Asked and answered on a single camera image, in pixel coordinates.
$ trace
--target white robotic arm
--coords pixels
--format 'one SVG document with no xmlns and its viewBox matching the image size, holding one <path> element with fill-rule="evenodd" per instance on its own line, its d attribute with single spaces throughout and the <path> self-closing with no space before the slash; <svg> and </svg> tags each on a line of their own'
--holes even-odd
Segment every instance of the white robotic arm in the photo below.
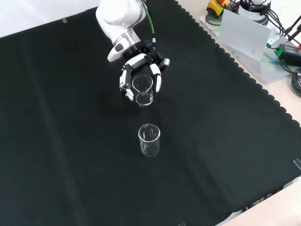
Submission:
<svg viewBox="0 0 301 226">
<path fill-rule="evenodd" d="M 110 62 L 122 57 L 130 46 L 140 42 L 133 27 L 145 15 L 141 0 L 101 0 L 96 10 L 96 18 L 114 45 L 108 55 Z"/>
<path fill-rule="evenodd" d="M 96 10 L 99 25 L 114 45 L 108 60 L 112 62 L 122 56 L 129 59 L 121 69 L 119 88 L 130 100 L 134 99 L 131 77 L 136 72 L 149 67 L 155 81 L 153 88 L 158 93 L 162 83 L 161 72 L 170 63 L 169 59 L 164 59 L 157 52 L 154 42 L 150 43 L 147 40 L 145 45 L 140 46 L 141 41 L 133 27 L 145 18 L 146 10 L 145 0 L 101 0 Z"/>
</svg>

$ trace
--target electronic device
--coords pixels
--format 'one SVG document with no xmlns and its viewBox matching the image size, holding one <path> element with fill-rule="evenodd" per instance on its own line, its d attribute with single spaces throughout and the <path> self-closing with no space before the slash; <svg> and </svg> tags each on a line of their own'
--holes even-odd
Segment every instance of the electronic device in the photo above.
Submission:
<svg viewBox="0 0 301 226">
<path fill-rule="evenodd" d="M 276 49 L 279 60 L 284 60 L 288 65 L 301 66 L 301 49 L 280 44 Z"/>
</svg>

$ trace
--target black tablecloth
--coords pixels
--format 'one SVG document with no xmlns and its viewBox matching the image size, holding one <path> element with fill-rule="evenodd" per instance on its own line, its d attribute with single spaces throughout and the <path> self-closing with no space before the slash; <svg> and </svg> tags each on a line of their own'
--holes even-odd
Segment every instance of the black tablecloth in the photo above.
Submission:
<svg viewBox="0 0 301 226">
<path fill-rule="evenodd" d="M 149 7 L 171 66 L 147 108 L 120 94 L 95 9 L 0 40 L 0 225 L 215 225 L 300 174 L 299 124 L 175 2 Z"/>
</svg>

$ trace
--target white wall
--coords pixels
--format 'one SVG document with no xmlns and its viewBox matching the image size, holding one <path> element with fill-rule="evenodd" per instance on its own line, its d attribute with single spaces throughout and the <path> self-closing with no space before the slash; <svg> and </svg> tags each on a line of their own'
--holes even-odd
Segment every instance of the white wall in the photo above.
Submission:
<svg viewBox="0 0 301 226">
<path fill-rule="evenodd" d="M 97 7 L 100 0 L 0 0 L 0 37 Z"/>
</svg>

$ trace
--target empty glass beaker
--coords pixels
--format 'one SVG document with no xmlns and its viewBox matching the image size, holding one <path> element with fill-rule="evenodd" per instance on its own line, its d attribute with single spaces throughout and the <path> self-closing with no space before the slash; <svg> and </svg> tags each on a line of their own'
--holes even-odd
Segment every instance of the empty glass beaker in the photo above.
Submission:
<svg viewBox="0 0 301 226">
<path fill-rule="evenodd" d="M 154 100 L 152 90 L 153 80 L 150 76 L 141 74 L 133 79 L 135 99 L 140 106 L 148 106 Z"/>
</svg>

